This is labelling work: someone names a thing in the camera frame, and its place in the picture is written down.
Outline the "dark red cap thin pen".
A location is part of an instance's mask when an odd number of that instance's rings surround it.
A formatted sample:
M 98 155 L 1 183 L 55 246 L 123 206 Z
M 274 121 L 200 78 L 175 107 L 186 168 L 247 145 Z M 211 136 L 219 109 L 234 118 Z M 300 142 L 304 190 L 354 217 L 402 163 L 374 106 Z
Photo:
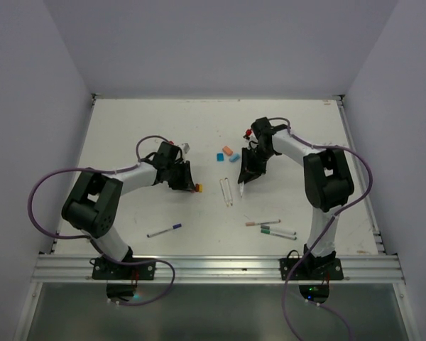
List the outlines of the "dark red cap thin pen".
M 226 193 L 226 205 L 228 207 L 231 207 L 233 205 L 233 197 L 232 197 L 231 186 L 230 186 L 228 178 L 224 179 L 224 188 Z

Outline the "yellow cap thin pen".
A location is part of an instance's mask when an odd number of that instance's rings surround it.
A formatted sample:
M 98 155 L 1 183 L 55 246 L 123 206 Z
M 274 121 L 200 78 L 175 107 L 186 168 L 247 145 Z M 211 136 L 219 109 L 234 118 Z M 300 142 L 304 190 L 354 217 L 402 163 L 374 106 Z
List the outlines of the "yellow cap thin pen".
M 219 180 L 219 184 L 220 184 L 220 187 L 221 187 L 221 190 L 222 190 L 222 195 L 223 195 L 223 198 L 224 198 L 224 202 L 225 202 L 226 206 L 229 207 L 229 199 L 228 199 L 228 195 L 226 193 L 224 179 L 220 179 Z

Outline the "orange highlighter cap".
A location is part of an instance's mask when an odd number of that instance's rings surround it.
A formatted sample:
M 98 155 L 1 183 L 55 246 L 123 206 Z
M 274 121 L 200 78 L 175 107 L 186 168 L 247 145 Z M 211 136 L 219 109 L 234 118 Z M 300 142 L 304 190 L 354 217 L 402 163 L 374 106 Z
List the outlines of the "orange highlighter cap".
M 225 147 L 223 147 L 222 148 L 222 151 L 227 155 L 227 156 L 232 156 L 233 155 L 233 151 L 228 147 L 228 146 L 225 146 Z

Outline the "purple cap thin pen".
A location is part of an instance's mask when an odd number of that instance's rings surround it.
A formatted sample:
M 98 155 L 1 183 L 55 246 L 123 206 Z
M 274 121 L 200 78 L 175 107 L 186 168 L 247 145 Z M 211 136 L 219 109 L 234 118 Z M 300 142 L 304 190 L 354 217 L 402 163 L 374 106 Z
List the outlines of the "purple cap thin pen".
M 174 224 L 172 227 L 169 227 L 167 229 L 163 229 L 161 231 L 149 233 L 146 236 L 147 236 L 147 238 L 153 238 L 153 237 L 159 236 L 161 234 L 165 234 L 165 233 L 171 232 L 173 230 L 179 229 L 181 227 L 182 227 L 182 224 L 180 224 L 180 223 L 179 224 Z

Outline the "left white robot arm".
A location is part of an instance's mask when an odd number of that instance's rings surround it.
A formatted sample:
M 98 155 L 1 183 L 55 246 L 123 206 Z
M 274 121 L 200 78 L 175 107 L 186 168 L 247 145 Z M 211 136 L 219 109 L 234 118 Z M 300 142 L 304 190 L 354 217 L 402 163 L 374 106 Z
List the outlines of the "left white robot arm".
M 110 258 L 108 270 L 115 277 L 127 278 L 133 271 L 132 250 L 114 226 L 121 196 L 160 183 L 175 191 L 195 191 L 190 162 L 185 159 L 189 150 L 188 144 L 163 141 L 155 153 L 129 170 L 108 174 L 87 168 L 80 172 L 61 215 Z

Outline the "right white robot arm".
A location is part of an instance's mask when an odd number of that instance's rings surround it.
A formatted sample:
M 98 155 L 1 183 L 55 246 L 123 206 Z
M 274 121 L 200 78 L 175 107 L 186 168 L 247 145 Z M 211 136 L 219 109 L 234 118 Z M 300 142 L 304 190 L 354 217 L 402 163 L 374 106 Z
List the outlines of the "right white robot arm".
M 304 189 L 312 206 L 312 224 L 302 261 L 308 278 L 319 278 L 327 271 L 324 257 L 335 254 L 337 219 L 334 214 L 344 207 L 354 193 L 354 182 L 344 150 L 314 145 L 292 132 L 287 124 L 274 126 L 263 117 L 255 120 L 246 132 L 248 146 L 241 151 L 241 169 L 237 183 L 245 184 L 266 173 L 273 156 L 284 155 L 302 166 Z

